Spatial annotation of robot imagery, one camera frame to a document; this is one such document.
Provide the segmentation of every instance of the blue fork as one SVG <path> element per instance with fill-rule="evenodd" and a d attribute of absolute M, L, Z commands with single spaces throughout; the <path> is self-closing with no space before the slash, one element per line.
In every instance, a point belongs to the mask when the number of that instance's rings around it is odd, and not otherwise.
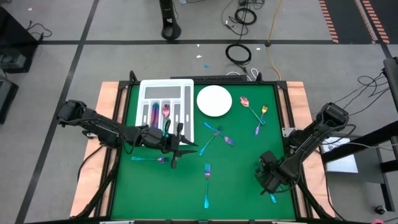
<path fill-rule="evenodd" d="M 205 164 L 205 177 L 206 177 L 206 196 L 205 196 L 205 208 L 209 208 L 209 178 L 210 178 L 210 164 Z"/>

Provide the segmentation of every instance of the black equipment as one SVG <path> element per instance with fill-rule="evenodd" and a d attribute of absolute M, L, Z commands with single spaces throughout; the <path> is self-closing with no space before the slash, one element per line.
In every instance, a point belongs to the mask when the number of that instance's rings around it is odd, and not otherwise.
<path fill-rule="evenodd" d="M 325 139 L 334 132 L 343 130 L 347 122 L 348 112 L 334 103 L 328 103 L 323 106 L 313 123 L 304 130 L 293 130 L 284 139 L 285 151 L 288 152 L 288 156 L 277 159 L 271 151 L 263 153 L 255 173 L 257 181 L 264 188 L 261 195 L 265 192 L 278 193 L 277 189 L 281 184 L 290 184 L 291 187 L 297 184 L 319 217 L 331 218 L 318 204 L 301 179 L 302 162 Z"/>
<path fill-rule="evenodd" d="M 162 37 L 166 40 L 175 40 L 181 35 L 181 28 L 177 24 L 172 0 L 159 0 L 162 10 L 163 29 Z"/>
<path fill-rule="evenodd" d="M 98 136 L 101 145 L 110 148 L 123 148 L 124 143 L 134 146 L 146 146 L 151 149 L 159 149 L 162 153 L 173 153 L 171 162 L 172 168 L 177 166 L 177 158 L 184 154 L 196 152 L 194 150 L 179 150 L 180 142 L 191 146 L 197 146 L 185 139 L 181 135 L 183 124 L 177 126 L 177 134 L 168 134 L 170 120 L 165 125 L 164 132 L 158 128 L 146 126 L 125 126 L 112 119 L 106 118 L 98 114 L 95 110 L 87 108 L 87 106 L 77 100 L 69 100 L 61 106 L 57 120 L 60 125 L 65 127 L 81 126 L 85 129 L 83 133 L 93 133 Z"/>
<path fill-rule="evenodd" d="M 0 124 L 4 124 L 17 90 L 18 86 L 15 83 L 5 78 L 0 78 Z"/>
<path fill-rule="evenodd" d="M 0 69 L 7 73 L 28 72 L 37 46 L 36 40 L 3 7 L 0 7 Z"/>

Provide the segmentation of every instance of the green mat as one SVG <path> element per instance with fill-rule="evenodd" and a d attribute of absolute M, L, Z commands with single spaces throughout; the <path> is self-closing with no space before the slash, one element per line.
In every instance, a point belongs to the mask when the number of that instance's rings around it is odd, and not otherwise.
<path fill-rule="evenodd" d="M 182 149 L 199 151 L 212 137 L 214 128 L 223 127 L 223 134 L 235 141 L 227 145 L 216 138 L 202 156 L 187 154 L 178 160 L 177 168 L 153 161 L 131 161 L 136 157 L 161 157 L 158 150 L 137 147 L 132 155 L 124 151 L 114 195 L 112 219 L 294 219 L 290 192 L 275 195 L 273 203 L 254 177 L 254 164 L 259 156 L 272 150 L 277 157 L 283 153 L 282 136 L 277 114 L 274 89 L 270 85 L 226 85 L 232 96 L 230 111 L 220 118 L 204 115 L 196 104 L 197 94 L 206 86 L 195 85 L 194 130 L 199 147 L 182 146 Z M 127 125 L 135 125 L 139 86 L 134 86 L 129 104 Z M 261 114 L 264 104 L 268 112 L 266 124 L 258 136 L 258 124 L 252 112 L 243 107 L 239 97 L 249 99 L 251 108 Z M 205 163 L 211 164 L 209 179 L 209 209 L 204 209 Z"/>

